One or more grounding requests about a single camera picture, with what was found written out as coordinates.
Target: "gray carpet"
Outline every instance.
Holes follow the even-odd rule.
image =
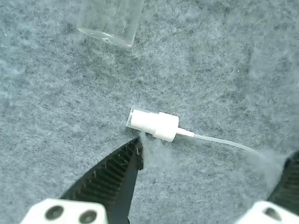
[[[59,197],[139,133],[132,105],[273,164],[298,149],[296,0],[146,0],[130,50],[76,30],[79,0],[0,1],[0,223]],[[228,224],[279,169],[240,149],[142,136],[133,224]]]

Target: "plastic tube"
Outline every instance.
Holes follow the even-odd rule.
[[[223,144],[230,145],[230,146],[235,146],[235,147],[244,149],[244,150],[246,150],[248,152],[251,152],[251,153],[253,153],[255,155],[258,155],[260,157],[263,157],[265,160],[268,160],[265,156],[263,156],[258,151],[254,150],[254,149],[252,149],[252,148],[250,148],[248,146],[242,145],[240,143],[236,143],[236,142],[229,141],[229,140],[224,140],[224,139],[218,139],[218,138],[208,137],[208,136],[204,136],[204,135],[200,135],[200,134],[195,134],[194,138],[202,139],[202,140],[207,140],[207,141],[219,142],[219,143],[223,143]]]

